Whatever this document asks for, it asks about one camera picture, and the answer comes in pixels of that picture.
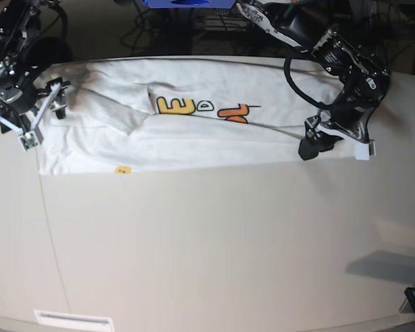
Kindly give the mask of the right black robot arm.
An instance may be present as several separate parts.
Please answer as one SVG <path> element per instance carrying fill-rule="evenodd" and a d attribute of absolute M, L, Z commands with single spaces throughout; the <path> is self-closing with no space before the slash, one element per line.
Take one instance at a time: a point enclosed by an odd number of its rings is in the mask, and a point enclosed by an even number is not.
<path fill-rule="evenodd" d="M 43 7 L 57 13 L 59 37 L 43 36 Z M 67 32 L 68 17 L 58 1 L 9 1 L 0 13 L 0 129 L 15 132 L 26 147 L 42 143 L 45 113 L 66 116 L 71 83 L 56 77 L 38 88 L 35 82 L 53 64 L 70 59 Z"/>

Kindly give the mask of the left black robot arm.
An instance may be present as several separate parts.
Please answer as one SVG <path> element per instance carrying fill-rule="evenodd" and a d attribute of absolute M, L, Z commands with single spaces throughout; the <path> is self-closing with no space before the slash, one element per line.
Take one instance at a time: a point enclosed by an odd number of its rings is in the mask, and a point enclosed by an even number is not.
<path fill-rule="evenodd" d="M 347 140 L 356 159 L 369 160 L 376 147 L 368 123 L 391 84 L 385 61 L 341 30 L 321 1 L 237 1 L 235 6 L 244 18 L 288 46 L 284 62 L 288 85 L 317 108 L 317 114 L 304 122 L 301 159 L 314 159 Z M 296 85 L 291 74 L 294 57 L 319 64 L 339 79 L 343 87 L 332 103 L 317 101 Z"/>

